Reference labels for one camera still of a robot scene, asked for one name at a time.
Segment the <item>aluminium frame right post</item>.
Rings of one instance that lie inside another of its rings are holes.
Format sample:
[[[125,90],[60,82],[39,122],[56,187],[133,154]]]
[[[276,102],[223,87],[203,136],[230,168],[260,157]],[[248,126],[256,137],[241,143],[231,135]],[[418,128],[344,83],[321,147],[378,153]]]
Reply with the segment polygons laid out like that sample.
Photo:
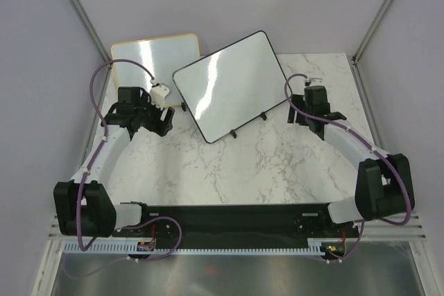
[[[383,0],[381,5],[379,6],[375,16],[370,23],[370,26],[368,27],[362,40],[360,41],[357,50],[354,52],[353,55],[350,56],[350,61],[353,66],[356,67],[358,65],[360,59],[368,48],[368,45],[372,41],[374,34],[377,32],[377,29],[383,22],[394,1],[395,0]]]

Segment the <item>aluminium frame left post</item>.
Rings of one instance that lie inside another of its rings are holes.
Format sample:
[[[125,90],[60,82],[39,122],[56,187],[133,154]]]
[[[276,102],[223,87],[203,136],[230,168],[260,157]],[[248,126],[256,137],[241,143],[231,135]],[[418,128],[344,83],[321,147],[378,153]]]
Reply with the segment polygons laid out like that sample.
[[[104,43],[102,43],[101,38],[99,37],[81,1],[80,0],[68,0],[68,1],[71,7],[74,9],[77,18],[80,20],[81,25],[85,29],[86,33],[88,34],[89,38],[91,39],[94,47],[98,51],[101,58],[104,61],[111,60],[110,54],[106,50]]]

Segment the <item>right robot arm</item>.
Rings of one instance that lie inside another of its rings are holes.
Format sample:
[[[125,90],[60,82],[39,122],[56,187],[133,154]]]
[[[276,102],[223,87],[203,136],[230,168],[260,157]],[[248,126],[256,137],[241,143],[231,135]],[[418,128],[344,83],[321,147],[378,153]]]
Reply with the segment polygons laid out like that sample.
[[[303,95],[284,94],[296,112],[296,123],[307,126],[337,149],[357,170],[355,194],[331,202],[317,220],[324,236],[334,236],[343,223],[380,220],[406,225],[415,206],[409,160],[372,145],[340,112],[332,112],[324,86],[306,87]]]

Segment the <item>aluminium frame post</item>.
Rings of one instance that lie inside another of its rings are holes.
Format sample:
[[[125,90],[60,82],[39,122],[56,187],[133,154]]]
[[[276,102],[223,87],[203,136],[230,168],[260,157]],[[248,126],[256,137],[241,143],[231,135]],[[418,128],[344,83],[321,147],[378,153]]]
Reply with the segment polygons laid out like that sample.
[[[357,50],[354,52],[353,55],[350,56],[350,61],[353,66],[356,67],[358,65],[360,59],[368,48],[368,45],[372,41],[374,34],[377,32],[377,29],[383,22],[394,1],[395,0],[383,0],[381,5],[379,6],[375,16],[370,23],[370,26],[368,27],[362,40],[360,41]]]
[[[101,38],[99,37],[81,1],[80,0],[68,0],[68,1],[71,7],[74,9],[77,18],[80,20],[81,25],[85,29],[86,33],[88,34],[89,38],[91,39],[94,47],[98,51],[101,58],[104,61],[111,60],[110,54],[106,50],[104,43],[102,43]]]

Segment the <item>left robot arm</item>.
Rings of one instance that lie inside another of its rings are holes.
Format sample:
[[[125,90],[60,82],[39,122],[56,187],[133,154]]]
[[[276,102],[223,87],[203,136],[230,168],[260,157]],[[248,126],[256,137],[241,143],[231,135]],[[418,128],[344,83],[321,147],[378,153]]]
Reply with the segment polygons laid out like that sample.
[[[114,204],[106,186],[122,152],[139,129],[160,137],[172,129],[174,110],[166,104],[169,93],[163,84],[150,91],[141,87],[118,89],[118,99],[104,117],[104,135],[71,179],[58,182],[53,190],[61,234],[109,237],[127,226],[136,236],[151,231],[152,220],[142,213],[142,204]]]

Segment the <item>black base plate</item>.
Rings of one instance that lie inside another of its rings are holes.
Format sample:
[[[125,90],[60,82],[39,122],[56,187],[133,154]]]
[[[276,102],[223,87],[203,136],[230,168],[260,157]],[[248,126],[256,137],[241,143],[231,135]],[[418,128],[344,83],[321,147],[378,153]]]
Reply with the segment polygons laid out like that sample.
[[[289,249],[308,246],[311,238],[354,238],[352,223],[332,222],[327,204],[248,204],[204,206],[142,205],[137,229],[121,237],[153,236],[159,249]]]

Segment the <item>yellow-framed whiteboard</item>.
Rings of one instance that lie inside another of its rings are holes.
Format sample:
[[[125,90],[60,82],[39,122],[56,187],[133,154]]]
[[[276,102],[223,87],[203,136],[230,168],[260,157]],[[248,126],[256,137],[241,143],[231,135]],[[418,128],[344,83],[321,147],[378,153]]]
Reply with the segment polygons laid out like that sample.
[[[119,87],[141,87],[151,90],[151,79],[170,89],[166,104],[180,107],[182,99],[173,84],[174,71],[198,60],[200,49],[198,37],[194,33],[155,37],[146,40],[118,42],[111,47],[112,58],[127,59],[139,63],[127,62],[113,64],[117,85]]]

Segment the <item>black-framed whiteboard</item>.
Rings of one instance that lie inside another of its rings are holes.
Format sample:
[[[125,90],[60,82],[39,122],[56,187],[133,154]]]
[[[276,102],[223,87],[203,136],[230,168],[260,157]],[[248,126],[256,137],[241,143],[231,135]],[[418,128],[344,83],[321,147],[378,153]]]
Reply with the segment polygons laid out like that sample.
[[[264,31],[243,37],[172,74],[179,95],[208,144],[282,104],[286,80]]]

